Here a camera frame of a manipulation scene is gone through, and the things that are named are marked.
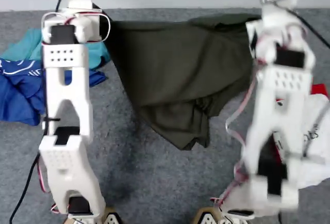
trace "carpet floor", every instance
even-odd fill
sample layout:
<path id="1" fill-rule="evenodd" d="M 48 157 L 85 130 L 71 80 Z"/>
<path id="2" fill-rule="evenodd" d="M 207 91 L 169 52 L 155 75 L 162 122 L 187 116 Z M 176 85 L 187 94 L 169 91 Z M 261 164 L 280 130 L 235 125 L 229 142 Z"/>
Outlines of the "carpet floor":
<path id="1" fill-rule="evenodd" d="M 225 12 L 258 13 L 258 9 L 139 9 L 107 10 L 114 20 L 183 21 L 201 15 Z M 17 42 L 29 28 L 39 28 L 44 12 L 0 13 L 0 52 Z M 330 9 L 303 9 L 300 14 L 330 40 Z M 317 57 L 315 83 L 330 86 L 329 51 L 310 35 Z M 126 224 L 186 224 L 197 210 L 210 206 L 233 178 L 233 165 L 240 145 L 227 138 L 224 122 L 236 110 L 242 95 L 233 99 L 210 123 L 211 145 L 179 151 L 141 123 L 125 95 L 117 71 L 110 62 L 102 68 L 108 79 L 90 90 L 94 108 L 94 142 L 89 160 L 99 178 L 108 206 L 119 212 Z M 250 103 L 234 127 L 246 133 L 253 110 Z M 73 110 L 62 117 L 76 124 Z M 41 141 L 41 128 L 0 122 L 0 223 L 8 223 Z M 330 222 L 330 181 L 301 190 L 300 209 L 287 213 L 284 224 Z M 50 212 L 52 196 L 41 192 L 34 173 L 26 198 L 14 224 L 60 224 L 63 216 Z M 277 218 L 252 223 L 277 223 Z"/>

